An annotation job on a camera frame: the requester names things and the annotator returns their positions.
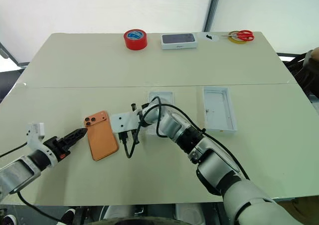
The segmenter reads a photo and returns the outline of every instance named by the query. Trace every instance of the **yellow tape roll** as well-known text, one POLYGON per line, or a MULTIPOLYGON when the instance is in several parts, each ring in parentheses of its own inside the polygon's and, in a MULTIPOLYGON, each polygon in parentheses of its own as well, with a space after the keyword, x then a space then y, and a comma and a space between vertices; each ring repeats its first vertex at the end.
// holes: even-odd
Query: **yellow tape roll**
MULTIPOLYGON (((234 30, 234 31, 229 32, 228 35, 235 36, 237 32, 239 32, 239 31, 238 31, 238 30, 234 30)), ((230 37, 230 36, 228 37, 228 39, 229 39, 231 42, 236 43, 236 44, 244 44, 244 43, 247 42, 247 41, 243 41, 243 40, 241 40, 241 39, 233 38, 233 37, 230 37)))

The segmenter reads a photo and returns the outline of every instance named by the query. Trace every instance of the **blue tape label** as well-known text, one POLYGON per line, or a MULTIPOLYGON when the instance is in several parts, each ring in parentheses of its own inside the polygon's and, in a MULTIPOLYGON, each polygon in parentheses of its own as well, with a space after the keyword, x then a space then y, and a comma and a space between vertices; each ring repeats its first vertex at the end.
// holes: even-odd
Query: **blue tape label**
POLYGON ((126 37, 131 40, 138 40, 142 39, 144 37, 144 34, 139 30, 132 30, 126 35, 126 37))

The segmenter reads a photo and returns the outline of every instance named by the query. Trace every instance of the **phone case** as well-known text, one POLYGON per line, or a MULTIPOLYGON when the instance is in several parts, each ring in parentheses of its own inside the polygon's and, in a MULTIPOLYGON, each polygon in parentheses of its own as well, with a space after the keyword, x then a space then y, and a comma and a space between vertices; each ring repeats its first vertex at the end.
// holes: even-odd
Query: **phone case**
POLYGON ((87 135, 93 160, 98 161, 119 149, 105 111, 86 117, 84 125, 88 129, 87 135))

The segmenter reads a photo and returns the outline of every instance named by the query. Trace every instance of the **scissors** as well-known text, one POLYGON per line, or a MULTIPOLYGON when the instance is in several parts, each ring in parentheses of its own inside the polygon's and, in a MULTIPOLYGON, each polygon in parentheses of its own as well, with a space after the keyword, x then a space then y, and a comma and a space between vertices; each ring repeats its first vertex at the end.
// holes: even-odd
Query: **scissors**
POLYGON ((242 41, 252 41, 254 40, 254 34, 250 30, 236 31, 228 35, 223 35, 227 37, 232 37, 234 39, 240 39, 242 41))

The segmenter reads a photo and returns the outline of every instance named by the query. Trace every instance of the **red scissors handle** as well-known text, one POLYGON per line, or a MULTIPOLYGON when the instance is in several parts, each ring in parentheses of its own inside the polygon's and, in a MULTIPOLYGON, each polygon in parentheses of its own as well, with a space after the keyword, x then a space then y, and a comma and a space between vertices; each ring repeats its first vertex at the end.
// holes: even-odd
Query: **red scissors handle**
POLYGON ((250 30, 241 30, 237 32, 237 38, 243 41, 252 41, 255 37, 250 30))

